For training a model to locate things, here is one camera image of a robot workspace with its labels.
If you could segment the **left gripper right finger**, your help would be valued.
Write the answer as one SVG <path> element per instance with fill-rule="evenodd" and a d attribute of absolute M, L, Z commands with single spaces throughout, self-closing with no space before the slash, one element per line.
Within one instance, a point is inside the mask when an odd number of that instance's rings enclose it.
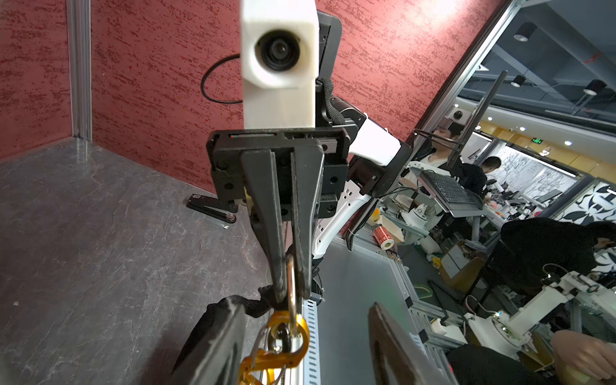
<path fill-rule="evenodd" d="M 372 365 L 377 384 L 451 383 L 390 313 L 374 303 L 368 313 Z"/>

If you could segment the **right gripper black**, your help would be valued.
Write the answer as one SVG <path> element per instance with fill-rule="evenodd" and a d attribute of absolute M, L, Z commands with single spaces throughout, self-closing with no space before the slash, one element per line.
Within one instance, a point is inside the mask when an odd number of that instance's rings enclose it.
<path fill-rule="evenodd" d="M 284 219 L 291 218 L 296 296 L 311 293 L 315 218 L 335 215 L 347 179 L 347 126 L 217 130 L 207 143 L 216 210 L 237 212 L 249 195 L 250 223 L 270 265 L 277 302 L 287 298 Z"/>

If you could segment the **gold carabiner clip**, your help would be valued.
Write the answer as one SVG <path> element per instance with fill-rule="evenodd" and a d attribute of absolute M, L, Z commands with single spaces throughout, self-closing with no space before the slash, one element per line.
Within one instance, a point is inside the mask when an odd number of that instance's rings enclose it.
<path fill-rule="evenodd" d="M 258 333 L 251 353 L 239 368 L 240 384 L 281 384 L 286 373 L 298 367 L 309 351 L 311 332 L 299 313 L 295 261 L 286 260 L 287 309 L 274 311 Z"/>

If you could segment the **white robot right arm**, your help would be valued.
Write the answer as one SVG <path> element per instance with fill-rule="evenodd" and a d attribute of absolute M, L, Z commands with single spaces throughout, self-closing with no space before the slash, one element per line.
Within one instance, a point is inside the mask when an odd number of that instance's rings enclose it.
<path fill-rule="evenodd" d="M 244 127 L 211 134 L 213 184 L 226 209 L 247 203 L 274 298 L 307 298 L 312 261 L 391 188 L 412 150 L 334 96 L 337 17 L 245 5 L 240 25 Z"/>

